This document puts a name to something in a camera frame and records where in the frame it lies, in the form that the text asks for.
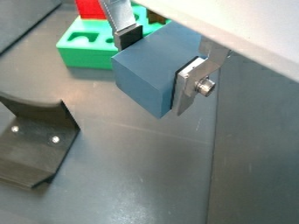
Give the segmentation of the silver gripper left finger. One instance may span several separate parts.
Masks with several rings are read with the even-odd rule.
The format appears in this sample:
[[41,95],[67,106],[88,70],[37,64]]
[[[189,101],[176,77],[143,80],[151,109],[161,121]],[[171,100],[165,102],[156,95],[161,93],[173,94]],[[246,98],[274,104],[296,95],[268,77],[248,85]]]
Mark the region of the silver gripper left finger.
[[143,38],[143,26],[136,22],[129,0],[97,0],[112,28],[119,51]]

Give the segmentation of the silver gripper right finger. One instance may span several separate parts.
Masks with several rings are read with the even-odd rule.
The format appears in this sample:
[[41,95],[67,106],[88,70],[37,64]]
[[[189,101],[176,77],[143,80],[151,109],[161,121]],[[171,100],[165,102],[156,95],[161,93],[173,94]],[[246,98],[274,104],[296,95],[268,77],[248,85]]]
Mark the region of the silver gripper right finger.
[[216,84],[210,79],[219,71],[231,50],[208,39],[200,38],[200,56],[196,56],[175,73],[172,112],[179,116],[192,105],[196,94],[208,97]]

